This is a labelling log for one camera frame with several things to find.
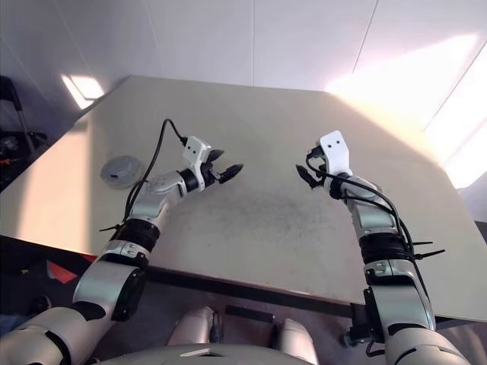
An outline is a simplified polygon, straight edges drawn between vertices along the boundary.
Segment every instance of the table surface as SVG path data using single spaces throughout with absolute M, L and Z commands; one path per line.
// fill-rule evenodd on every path
M 244 163 L 223 186 L 193 192 L 171 212 L 151 264 L 213 278 L 363 303 L 360 248 L 343 203 L 311 191 L 294 165 L 339 129 L 354 174 L 380 185 L 417 252 L 438 316 L 487 321 L 487 245 L 435 163 L 422 132 L 400 118 L 359 113 L 330 94 L 132 76 L 106 95 L 0 195 L 0 233 L 98 254 L 118 223 L 127 189 L 99 174 L 124 154 L 149 162 L 161 122 L 225 150 L 217 167 Z M 183 168 L 168 132 L 153 170 Z

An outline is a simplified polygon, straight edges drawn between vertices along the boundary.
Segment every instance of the white table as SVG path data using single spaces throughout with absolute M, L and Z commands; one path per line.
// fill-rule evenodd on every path
M 100 169 L 123 154 L 147 163 L 166 117 L 226 150 L 222 167 L 244 168 L 173 210 L 152 265 L 363 303 L 347 209 L 310 191 L 294 168 L 321 135 L 339 129 L 354 173 L 382 187 L 414 240 L 434 241 L 417 251 L 447 250 L 419 262 L 435 313 L 487 321 L 487 245 L 421 131 L 315 91 L 130 77 L 0 195 L 0 233 L 98 254 L 112 234 L 98 230 L 119 222 L 128 193 L 106 186 Z M 153 173 L 182 169 L 182 153 L 167 130 Z

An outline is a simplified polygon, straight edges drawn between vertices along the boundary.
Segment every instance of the floor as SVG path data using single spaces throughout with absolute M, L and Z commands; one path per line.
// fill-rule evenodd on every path
M 75 285 L 76 280 L 61 284 L 48 279 L 43 263 L 32 267 L 25 275 L 2 273 L 0 309 L 2 313 L 23 313 L 29 300 L 42 293 L 48 294 L 55 306 L 66 305 L 70 303 Z M 106 360 L 121 354 L 162 346 L 178 318 L 190 309 L 210 306 L 224 310 L 227 304 L 273 313 L 277 320 L 289 317 L 301 322 L 314 339 L 321 365 L 385 364 L 384 357 L 367 358 L 364 346 L 352 349 L 341 347 L 337 339 L 350 326 L 348 319 L 156 283 L 148 283 L 138 312 L 128 322 L 115 324 L 102 339 L 94 355 Z M 262 346 L 269 342 L 271 325 L 268 323 L 225 316 L 224 325 L 224 342 Z M 487 323 L 450 328 L 443 330 L 442 334 L 472 364 L 487 364 Z

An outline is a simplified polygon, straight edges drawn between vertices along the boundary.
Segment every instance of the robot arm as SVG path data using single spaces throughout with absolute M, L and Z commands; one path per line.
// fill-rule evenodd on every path
M 115 322 L 134 314 L 149 256 L 164 231 L 169 210 L 192 190 L 202 191 L 215 181 L 225 183 L 243 166 L 217 173 L 212 163 L 223 151 L 212 150 L 193 136 L 181 139 L 186 169 L 143 185 L 128 217 L 80 278 L 73 304 L 49 309 L 4 336 L 1 364 L 83 364 Z
M 314 158 L 323 162 L 319 169 L 309 163 Z M 435 332 L 431 303 L 415 263 L 421 256 L 410 249 L 410 237 L 403 236 L 395 208 L 388 208 L 379 188 L 353 176 L 342 134 L 334 131 L 320 138 L 307 155 L 307 165 L 320 180 L 297 166 L 300 177 L 312 189 L 322 186 L 332 198 L 343 200 L 352 215 L 368 284 L 364 299 L 369 329 L 375 342 L 385 344 L 387 363 L 468 364 Z

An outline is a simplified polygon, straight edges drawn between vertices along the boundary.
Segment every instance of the silver arm segment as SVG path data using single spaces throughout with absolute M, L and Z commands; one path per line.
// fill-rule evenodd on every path
M 170 209 L 190 191 L 202 191 L 215 181 L 225 183 L 242 168 L 234 165 L 223 173 L 214 172 L 212 161 L 223 151 L 213 151 L 206 142 L 187 138 L 183 156 L 188 168 L 144 184 L 127 219 L 80 278 L 73 304 L 48 309 L 6 334 L 0 341 L 2 365 L 83 364 L 115 322 L 133 315 L 149 256 L 164 232 Z
M 372 338 L 385 344 L 387 363 L 468 364 L 446 338 L 435 332 L 434 314 L 415 258 L 387 211 L 387 203 L 376 193 L 349 183 L 379 191 L 374 184 L 353 176 L 342 134 L 334 131 L 320 138 L 307 161 L 311 158 L 324 162 L 320 170 L 315 170 L 322 179 L 316 181 L 304 167 L 297 166 L 300 177 L 312 189 L 323 186 L 333 198 L 344 200 L 352 215 L 368 283 L 364 290 L 368 324 Z

